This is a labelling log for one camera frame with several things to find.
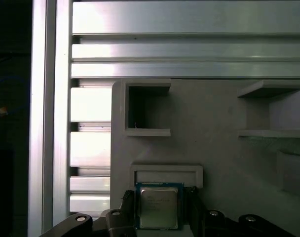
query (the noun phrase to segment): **rectangular opening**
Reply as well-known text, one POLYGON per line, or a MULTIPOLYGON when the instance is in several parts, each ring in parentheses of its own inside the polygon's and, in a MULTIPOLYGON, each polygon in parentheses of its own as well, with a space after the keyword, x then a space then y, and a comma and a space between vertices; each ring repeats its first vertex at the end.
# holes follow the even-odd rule
POLYGON ((168 91, 165 86, 129 86, 128 128, 165 128, 160 104, 168 91))

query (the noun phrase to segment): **aluminum profile slot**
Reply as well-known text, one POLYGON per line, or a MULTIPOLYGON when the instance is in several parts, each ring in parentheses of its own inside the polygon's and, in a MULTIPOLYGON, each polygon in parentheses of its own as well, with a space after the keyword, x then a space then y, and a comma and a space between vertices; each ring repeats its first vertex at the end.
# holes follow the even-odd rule
POLYGON ((109 177, 71 177, 72 194, 110 194, 109 177))
POLYGON ((110 195, 71 194, 70 212, 102 212, 110 208, 110 195))
POLYGON ((74 44, 73 61, 300 61, 298 40, 262 41, 252 39, 140 39, 125 43, 106 41, 74 44))
POLYGON ((300 62, 73 63, 72 78, 300 78, 300 62))
POLYGON ((111 134, 109 132, 71 132, 70 166, 110 167, 111 134))
POLYGON ((71 89, 71 122, 110 122, 112 87, 71 89))
POLYGON ((300 34, 300 0, 74 2, 74 35, 127 33, 300 34))

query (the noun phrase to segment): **aluminum frame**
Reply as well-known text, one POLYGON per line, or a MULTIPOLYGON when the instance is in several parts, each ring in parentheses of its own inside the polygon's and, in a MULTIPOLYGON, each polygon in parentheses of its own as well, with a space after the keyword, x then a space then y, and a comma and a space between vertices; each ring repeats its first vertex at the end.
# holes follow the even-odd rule
POLYGON ((53 159, 53 225, 70 214, 70 55, 72 1, 57 0, 53 159))
POLYGON ((52 228, 55 0, 33 2, 28 236, 52 228))
MULTIPOLYGON (((120 78, 300 78, 300 0, 35 0, 33 11, 29 237, 70 211, 88 211, 90 203, 109 200, 107 195, 70 196, 70 122, 88 122, 71 117, 70 79, 80 79, 79 87, 95 87, 97 80, 111 85, 120 78), (84 39, 72 45, 72 35, 84 39), (264 43, 241 41, 255 36, 264 43), (201 43, 199 50, 189 38, 201 43), (278 39, 284 50, 268 39, 278 39)), ((84 126, 78 132, 91 130, 84 126)), ((108 175, 99 168, 81 167, 79 173, 108 175)))

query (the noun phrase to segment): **gray plastic panel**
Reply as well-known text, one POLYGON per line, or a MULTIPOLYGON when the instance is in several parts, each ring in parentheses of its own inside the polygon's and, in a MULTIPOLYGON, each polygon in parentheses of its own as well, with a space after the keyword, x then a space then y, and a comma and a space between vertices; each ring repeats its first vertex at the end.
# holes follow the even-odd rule
POLYGON ((277 164, 281 189, 300 196, 300 155, 279 152, 277 164))
MULTIPOLYGON (((125 136, 122 83, 116 82, 112 91, 111 208, 119 207, 130 187, 127 174, 132 163, 199 164, 204 167, 202 198, 208 208, 233 220, 254 213, 300 237, 300 197, 280 190, 276 158, 282 149, 300 153, 300 139, 238 136, 238 131, 251 129, 250 115, 255 117, 257 110, 269 115, 266 99, 256 98, 257 108, 250 106, 250 99, 237 98, 237 90, 256 82, 172 80, 169 95, 152 100, 158 125, 169 127, 171 137, 125 136)), ((256 122, 253 128, 269 129, 268 118, 256 122)), ((177 234, 191 236, 188 228, 177 234)), ((153 235, 169 237, 174 232, 138 232, 141 237, 153 235)))

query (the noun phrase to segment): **screw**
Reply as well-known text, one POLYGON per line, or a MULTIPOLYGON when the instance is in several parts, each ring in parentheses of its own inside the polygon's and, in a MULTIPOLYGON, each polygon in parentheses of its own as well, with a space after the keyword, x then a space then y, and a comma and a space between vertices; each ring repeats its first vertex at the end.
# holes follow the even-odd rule
POLYGON ((245 219, 247 219, 247 221, 250 221, 250 222, 255 221, 255 218, 253 216, 247 216, 245 219))
POLYGON ((77 220, 77 221, 84 221, 85 219, 86 219, 85 217, 80 216, 80 217, 78 217, 76 220, 77 220))
POLYGON ((216 211, 210 211, 209 214, 211 214, 212 216, 218 216, 218 212, 216 211))

